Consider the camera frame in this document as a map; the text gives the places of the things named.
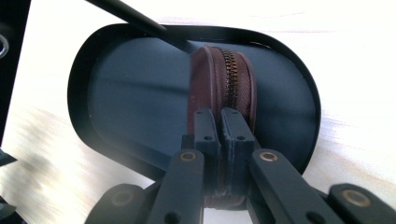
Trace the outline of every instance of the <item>metal plate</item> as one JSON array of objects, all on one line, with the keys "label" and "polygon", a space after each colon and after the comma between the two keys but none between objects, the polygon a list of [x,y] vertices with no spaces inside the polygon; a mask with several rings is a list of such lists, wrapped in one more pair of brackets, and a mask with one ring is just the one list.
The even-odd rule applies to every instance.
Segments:
[{"label": "metal plate", "polygon": [[[318,138],[318,90],[303,62],[268,35],[211,26],[166,26],[203,45],[238,50],[257,78],[255,136],[302,173]],[[163,176],[187,133],[190,54],[127,24],[95,32],[69,78],[68,107],[81,140],[152,179]]]}]

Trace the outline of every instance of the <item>brown zipper pouch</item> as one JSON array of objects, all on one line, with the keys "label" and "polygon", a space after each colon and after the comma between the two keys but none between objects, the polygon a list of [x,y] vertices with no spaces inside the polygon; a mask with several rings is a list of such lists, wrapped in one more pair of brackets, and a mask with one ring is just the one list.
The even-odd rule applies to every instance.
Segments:
[{"label": "brown zipper pouch", "polygon": [[188,132],[193,113],[210,108],[216,123],[224,107],[238,110],[251,131],[256,120],[256,79],[248,58],[237,51],[204,46],[191,55]]},{"label": "brown zipper pouch", "polygon": [[[199,48],[191,55],[189,134],[194,134],[194,112],[203,108],[210,108],[218,132],[222,130],[220,113],[224,107],[238,110],[253,132],[256,120],[256,94],[253,68],[244,54],[208,45]],[[230,191],[234,186],[229,186],[229,178],[240,178],[233,176],[233,171],[229,171],[230,167],[227,167],[226,158],[239,157],[234,153],[233,150],[221,147],[223,160],[217,161],[217,165],[206,167],[216,179],[210,182],[218,184],[215,189],[210,189],[206,193],[205,207],[228,209],[240,205],[245,200],[244,193]]]}]

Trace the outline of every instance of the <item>black plastic part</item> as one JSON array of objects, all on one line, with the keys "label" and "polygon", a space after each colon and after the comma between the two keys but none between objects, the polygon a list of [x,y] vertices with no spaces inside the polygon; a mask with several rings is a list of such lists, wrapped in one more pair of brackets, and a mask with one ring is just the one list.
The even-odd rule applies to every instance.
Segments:
[{"label": "black plastic part", "polygon": [[148,215],[146,192],[121,184],[108,190],[91,210],[87,224],[141,224]]},{"label": "black plastic part", "polygon": [[250,183],[247,194],[247,211],[253,224],[274,224],[274,216],[255,182]]},{"label": "black plastic part", "polygon": [[372,192],[351,184],[332,186],[329,205],[345,223],[395,223],[396,212]]},{"label": "black plastic part", "polygon": [[6,127],[9,102],[17,74],[30,0],[0,1],[0,146]]},{"label": "black plastic part", "polygon": [[152,185],[145,189],[146,193],[146,208],[148,211],[151,211],[152,205],[154,205],[155,199],[158,195],[158,192],[161,188],[161,183],[163,179],[159,179],[155,181]]},{"label": "black plastic part", "polygon": [[198,224],[204,215],[204,155],[181,150],[173,157],[148,224]]},{"label": "black plastic part", "polygon": [[250,171],[248,161],[254,150],[254,135],[240,112],[231,108],[221,110],[222,151],[227,194],[245,196]]},{"label": "black plastic part", "polygon": [[0,203],[0,221],[14,214],[17,207],[7,203]]},{"label": "black plastic part", "polygon": [[183,134],[181,137],[181,149],[195,149],[193,134]]},{"label": "black plastic part", "polygon": [[[260,33],[204,26],[165,26],[194,46],[244,53],[257,79],[255,136],[302,173],[318,138],[318,90],[303,62]],[[167,170],[187,132],[190,54],[128,24],[95,32],[69,78],[68,107],[89,147],[151,179]]]},{"label": "black plastic part", "polygon": [[251,173],[276,223],[343,223],[279,152],[253,152]]},{"label": "black plastic part", "polygon": [[6,152],[4,152],[0,148],[0,166],[7,165],[7,164],[12,163],[14,161],[16,161],[15,158],[13,158],[12,156],[8,155]]},{"label": "black plastic part", "polygon": [[194,149],[205,156],[205,195],[214,195],[219,188],[221,145],[216,123],[209,108],[194,113]]}]

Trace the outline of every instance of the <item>leather pouch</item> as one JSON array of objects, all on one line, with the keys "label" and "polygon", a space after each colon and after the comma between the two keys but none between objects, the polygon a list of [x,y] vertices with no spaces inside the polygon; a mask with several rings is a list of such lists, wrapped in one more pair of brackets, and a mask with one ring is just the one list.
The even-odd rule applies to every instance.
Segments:
[{"label": "leather pouch", "polygon": [[248,58],[237,51],[204,46],[191,55],[188,132],[193,134],[193,113],[210,108],[219,123],[224,107],[238,110],[254,131],[256,80]]}]

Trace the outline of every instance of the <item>metal zipper teeth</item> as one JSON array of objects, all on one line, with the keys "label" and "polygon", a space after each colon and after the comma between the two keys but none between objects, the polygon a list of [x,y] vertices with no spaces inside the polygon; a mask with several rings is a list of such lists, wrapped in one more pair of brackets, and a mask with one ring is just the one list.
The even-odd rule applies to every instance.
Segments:
[{"label": "metal zipper teeth", "polygon": [[238,70],[236,60],[230,50],[221,50],[226,65],[226,84],[223,95],[224,105],[230,108],[236,108],[236,100],[238,99]]}]

